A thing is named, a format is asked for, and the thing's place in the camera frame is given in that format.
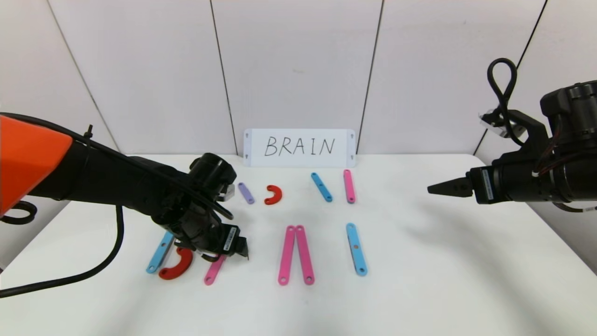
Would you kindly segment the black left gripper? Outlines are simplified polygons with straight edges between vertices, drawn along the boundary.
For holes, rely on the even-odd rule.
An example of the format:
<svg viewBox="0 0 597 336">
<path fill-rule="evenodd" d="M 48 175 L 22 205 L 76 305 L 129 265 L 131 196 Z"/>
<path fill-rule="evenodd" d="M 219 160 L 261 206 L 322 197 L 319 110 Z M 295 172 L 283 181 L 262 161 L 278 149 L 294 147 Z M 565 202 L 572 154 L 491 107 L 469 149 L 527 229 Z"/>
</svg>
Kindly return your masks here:
<svg viewBox="0 0 597 336">
<path fill-rule="evenodd" d="M 236 225 L 224 223 L 213 211 L 195 212 L 195 250 L 200 253 L 232 255 L 249 258 L 247 238 L 239 237 Z"/>
</svg>

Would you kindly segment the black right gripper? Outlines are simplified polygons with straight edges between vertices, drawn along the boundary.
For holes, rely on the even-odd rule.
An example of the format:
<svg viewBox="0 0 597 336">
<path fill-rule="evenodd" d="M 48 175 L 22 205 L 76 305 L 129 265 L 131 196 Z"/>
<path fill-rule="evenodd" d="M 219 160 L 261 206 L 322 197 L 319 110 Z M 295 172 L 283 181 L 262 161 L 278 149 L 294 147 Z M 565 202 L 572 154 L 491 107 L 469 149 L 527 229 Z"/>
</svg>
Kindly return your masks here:
<svg viewBox="0 0 597 336">
<path fill-rule="evenodd" d="M 466 177 L 427 187 L 429 194 L 467 198 L 479 204 L 501 202 L 553 202 L 555 185 L 548 176 L 535 178 L 532 160 L 494 160 L 490 166 L 472 168 Z"/>
</svg>

